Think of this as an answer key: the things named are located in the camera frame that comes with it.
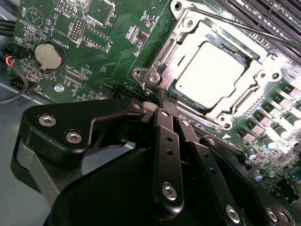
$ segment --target black plastic part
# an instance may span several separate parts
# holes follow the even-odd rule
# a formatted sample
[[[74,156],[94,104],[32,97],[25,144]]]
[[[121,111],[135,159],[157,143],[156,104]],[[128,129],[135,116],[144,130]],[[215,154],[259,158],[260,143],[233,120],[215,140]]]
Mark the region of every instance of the black plastic part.
[[[154,164],[149,208],[161,220],[171,220],[184,207],[179,137],[173,132],[173,117],[166,109],[154,113]],[[163,185],[171,185],[177,193],[175,200],[163,195]]]
[[[14,176],[18,180],[20,180],[22,183],[26,184],[33,190],[40,193],[40,189],[38,188],[36,182],[32,178],[30,172],[27,169],[23,168],[17,161],[17,151],[18,151],[19,143],[20,143],[20,137],[18,137],[17,141],[16,141],[16,146],[14,149],[13,157],[10,162],[10,168],[11,168]]]
[[[28,84],[29,84],[29,87],[28,87],[26,93],[31,93],[35,90],[35,88],[37,87],[37,84],[33,83],[31,81],[28,81]],[[16,77],[16,78],[13,78],[13,79],[9,80],[9,85],[11,87],[14,87],[14,88],[18,89],[18,90],[23,89],[23,81],[20,77]]]
[[[214,226],[207,190],[194,170],[182,164],[185,207],[170,221],[153,216],[145,203],[153,153],[131,150],[66,187],[56,199],[47,226]]]
[[[299,196],[295,193],[295,191],[293,190],[293,188],[290,186],[290,184],[287,182],[285,178],[280,180],[276,184],[281,194],[286,198],[289,204],[292,204],[294,201],[299,199]]]
[[[231,193],[241,201],[246,215],[252,224],[256,226],[294,226],[295,222],[290,213],[278,203],[249,173],[219,144],[212,145],[203,137],[201,143],[206,145],[217,162],[222,174],[227,181]],[[278,218],[273,221],[267,215],[267,209],[272,210]],[[285,222],[280,216],[279,210],[286,214],[290,222]]]
[[[13,59],[17,60],[28,58],[32,52],[30,48],[24,48],[23,46],[19,46],[16,43],[5,45],[1,51],[4,54],[10,54]]]
[[[214,206],[212,208],[212,214],[215,215],[215,225],[224,226],[244,226],[245,221],[242,214],[236,205],[230,190],[211,154],[208,147],[200,145],[198,138],[194,133],[194,130],[190,124],[184,124],[186,121],[177,119],[176,124],[181,133],[183,139],[183,146],[181,149],[188,152],[188,157],[194,166],[201,180],[204,181],[204,185],[208,189],[208,196],[210,196]],[[234,222],[227,215],[226,207],[231,206],[235,209],[239,215],[239,222]]]
[[[93,146],[94,131],[120,120],[140,119],[144,114],[142,104],[132,98],[34,106],[23,113],[19,136],[28,148],[60,167],[75,168]],[[53,127],[42,126],[39,117],[43,115],[53,116],[57,124]],[[82,135],[79,144],[66,140],[65,136],[70,131]]]

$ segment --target black bracket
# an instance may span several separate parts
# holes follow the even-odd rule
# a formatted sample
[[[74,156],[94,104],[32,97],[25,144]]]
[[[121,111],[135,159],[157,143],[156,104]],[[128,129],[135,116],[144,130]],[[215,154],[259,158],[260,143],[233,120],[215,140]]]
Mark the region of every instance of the black bracket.
[[[226,176],[228,186],[243,205],[248,219],[254,225],[263,226],[294,226],[290,213],[268,193],[249,172],[238,163],[212,137],[205,136],[201,143],[206,145],[219,168]]]
[[[244,218],[210,150],[199,144],[192,126],[187,121],[177,119],[176,123],[184,142],[182,148],[188,152],[192,165],[204,181],[204,186],[207,186],[211,200],[214,202],[213,211],[218,224],[244,226]]]
[[[63,168],[75,168],[93,146],[93,132],[126,119],[140,119],[145,109],[132,98],[41,105],[22,116],[19,136],[25,146]]]

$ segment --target metal screw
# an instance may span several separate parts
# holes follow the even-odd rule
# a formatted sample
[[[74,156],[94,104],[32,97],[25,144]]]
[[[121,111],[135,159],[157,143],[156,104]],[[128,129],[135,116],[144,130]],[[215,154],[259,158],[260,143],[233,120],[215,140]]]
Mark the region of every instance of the metal screw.
[[[226,212],[229,218],[235,223],[238,224],[240,222],[240,217],[237,211],[232,206],[226,207]]]
[[[167,112],[165,112],[165,111],[162,111],[162,115],[164,115],[165,117],[169,116],[169,114]]]
[[[78,132],[69,132],[66,134],[66,139],[72,144],[78,144],[83,140],[83,137]]]
[[[55,85],[55,91],[58,92],[58,93],[63,92],[64,89],[65,89],[64,86],[61,85],[61,84],[56,84],[56,85]]]
[[[269,218],[271,218],[274,222],[278,222],[278,217],[271,209],[266,209],[266,212],[267,212]]]
[[[174,201],[177,198],[177,192],[176,192],[175,188],[169,184],[163,185],[162,193],[167,199],[169,199],[171,201]]]
[[[281,210],[279,210],[278,212],[285,222],[287,223],[290,222],[290,219],[287,217],[287,215],[284,212],[282,212]]]
[[[141,109],[140,105],[138,105],[138,104],[133,103],[133,106],[134,106],[134,108],[136,108],[136,109],[138,109],[138,110]]]
[[[212,139],[209,138],[208,141],[209,141],[209,143],[211,143],[212,145],[215,145],[214,140],[212,140]]]
[[[140,78],[140,77],[141,77],[141,72],[140,72],[140,71],[137,71],[137,72],[135,72],[135,75],[136,75],[138,78]]]
[[[43,116],[39,117],[39,123],[42,126],[52,127],[52,126],[56,125],[56,119],[50,115],[43,115]]]
[[[182,121],[182,123],[184,124],[184,126],[187,126],[187,127],[189,127],[189,123],[187,122],[187,121]]]
[[[193,25],[193,20],[192,20],[191,17],[187,17],[187,18],[185,18],[185,19],[183,20],[183,27],[184,27],[185,29],[191,28],[192,25]]]
[[[156,78],[156,77],[151,77],[151,78],[150,78],[150,81],[151,81],[151,82],[157,82],[157,78]]]

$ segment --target capacitor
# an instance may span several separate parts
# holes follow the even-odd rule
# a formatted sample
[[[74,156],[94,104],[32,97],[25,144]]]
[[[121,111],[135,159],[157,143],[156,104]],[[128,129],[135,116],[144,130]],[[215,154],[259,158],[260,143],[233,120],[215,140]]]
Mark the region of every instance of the capacitor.
[[[263,181],[263,177],[260,174],[259,170],[254,170],[251,175],[255,178],[255,180],[257,180],[258,182],[262,182]]]
[[[269,177],[274,178],[276,176],[276,173],[274,171],[269,172]]]
[[[277,143],[274,142],[271,138],[266,137],[262,140],[262,142],[265,144],[265,146],[269,149],[269,150],[274,150],[277,147]]]
[[[248,157],[249,157],[249,159],[250,159],[251,161],[256,160],[256,155],[255,155],[253,149],[248,149],[248,150],[246,151],[246,154],[248,155]]]
[[[282,138],[282,139],[287,139],[290,136],[290,133],[286,131],[282,126],[277,127],[275,129],[275,132]]]
[[[292,116],[288,117],[287,120],[288,120],[288,122],[289,122],[290,124],[292,124],[296,129],[300,129],[300,128],[301,128],[301,120],[300,120],[298,117],[292,115]]]

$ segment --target cable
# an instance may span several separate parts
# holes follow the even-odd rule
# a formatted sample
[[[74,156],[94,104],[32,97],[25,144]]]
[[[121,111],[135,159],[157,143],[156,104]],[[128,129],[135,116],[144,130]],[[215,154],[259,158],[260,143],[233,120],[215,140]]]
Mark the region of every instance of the cable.
[[[29,83],[28,83],[28,80],[26,79],[26,75],[23,73],[23,71],[20,68],[17,68],[16,66],[13,66],[12,70],[22,79],[22,81],[24,83],[23,89],[13,97],[10,97],[10,98],[4,99],[4,100],[0,100],[0,105],[7,104],[9,102],[17,100],[28,90]]]
[[[255,28],[252,28],[252,27],[248,27],[248,26],[245,26],[243,24],[240,24],[238,22],[235,22],[233,20],[229,20],[227,18],[224,18],[222,16],[218,16],[216,14],[212,14],[212,13],[209,13],[209,12],[206,12],[204,10],[201,10],[201,9],[198,9],[198,8],[193,8],[192,10],[194,11],[197,11],[205,16],[208,16],[208,17],[211,17],[213,19],[216,19],[216,20],[219,20],[219,21],[222,21],[222,22],[225,22],[225,23],[228,23],[232,26],[235,26],[235,27],[238,27],[238,28],[241,28],[241,29],[244,29],[244,30],[247,30],[247,31],[250,31],[250,32],[253,32],[255,34],[258,34],[260,36],[263,36],[263,37],[266,37],[268,39],[271,39],[271,40],[274,40],[274,41],[277,41],[277,42],[280,42],[286,46],[289,46],[289,47],[292,47],[294,49],[298,49],[298,50],[301,50],[301,46],[293,41],[289,41],[289,40],[286,40],[286,39],[282,39],[282,38],[279,38],[277,36],[274,36],[272,34],[269,34],[269,33],[266,33],[266,32],[263,32],[261,30],[258,30],[258,29],[255,29]]]
[[[12,28],[16,27],[16,23],[8,20],[0,20],[0,27]]]
[[[14,30],[7,29],[7,28],[0,28],[0,35],[1,36],[13,37],[14,36]]]
[[[11,60],[11,58],[12,58],[12,56],[8,56],[8,57],[6,57],[6,59],[5,59],[6,64],[7,64],[8,66],[10,66],[10,67],[14,66],[14,64],[13,64],[13,62],[12,62],[12,60]]]
[[[0,6],[14,17],[18,17],[18,7],[9,0],[0,0]]]

